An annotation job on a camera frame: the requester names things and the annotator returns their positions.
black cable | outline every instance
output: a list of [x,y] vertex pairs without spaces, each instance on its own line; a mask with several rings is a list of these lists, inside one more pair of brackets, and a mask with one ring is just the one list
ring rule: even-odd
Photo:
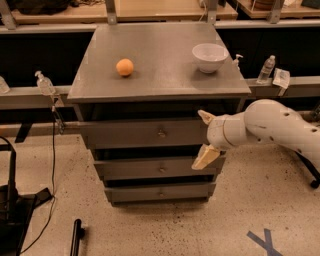
[[25,253],[27,250],[29,250],[31,248],[31,246],[33,246],[42,236],[43,232],[46,230],[47,226],[50,223],[51,217],[52,217],[52,209],[54,206],[54,203],[56,201],[55,198],[55,188],[54,188],[54,173],[55,173],[55,167],[56,167],[56,150],[55,150],[55,140],[54,140],[54,135],[55,135],[55,121],[53,121],[53,127],[52,127],[52,155],[53,155],[53,159],[52,159],[52,176],[51,176],[51,182],[52,182],[52,204],[50,207],[50,212],[49,212],[49,217],[48,217],[48,221],[47,223],[44,225],[44,227],[42,228],[40,234],[38,235],[38,237],[26,248],[24,249],[22,252],[20,252],[20,255]]
[[12,144],[10,143],[10,141],[8,141],[5,137],[0,136],[0,138],[1,138],[2,140],[4,140],[5,142],[7,142],[7,144],[8,144],[11,148],[13,148],[13,147],[12,147]]

shelf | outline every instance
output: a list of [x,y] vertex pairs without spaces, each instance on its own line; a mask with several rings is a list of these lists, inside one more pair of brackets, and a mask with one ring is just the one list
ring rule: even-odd
[[[204,13],[198,0],[115,0],[119,22],[199,20]],[[93,23],[107,22],[105,4],[69,7],[54,15],[23,15],[18,10],[12,12],[18,24],[31,23]],[[218,6],[218,20],[236,20],[238,13],[227,3]]]
[[[302,0],[296,0],[288,7],[283,7],[280,18],[307,18],[320,17],[320,9],[313,9],[301,6]],[[252,8],[251,0],[238,0],[239,8],[243,10],[251,19],[265,19],[270,11]]]

black rod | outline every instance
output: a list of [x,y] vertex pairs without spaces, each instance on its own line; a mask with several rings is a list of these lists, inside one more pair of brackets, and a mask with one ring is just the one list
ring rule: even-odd
[[81,228],[81,220],[76,219],[73,225],[73,235],[70,256],[78,256],[80,239],[84,236],[84,229]]
[[320,173],[318,170],[314,167],[314,165],[304,156],[300,155],[299,153],[296,153],[301,161],[304,163],[304,165],[307,167],[309,172],[313,175],[313,177],[316,179],[316,181],[320,184]]

white bowl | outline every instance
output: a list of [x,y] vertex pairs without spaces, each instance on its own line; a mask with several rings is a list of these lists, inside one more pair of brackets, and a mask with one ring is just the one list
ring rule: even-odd
[[192,54],[195,63],[203,73],[215,72],[229,56],[228,50],[218,44],[198,44],[193,47]]

orange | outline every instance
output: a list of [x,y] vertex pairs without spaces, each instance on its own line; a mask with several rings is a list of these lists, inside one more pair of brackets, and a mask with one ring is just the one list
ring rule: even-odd
[[129,76],[133,72],[133,63],[129,59],[122,59],[117,63],[116,68],[120,76]]

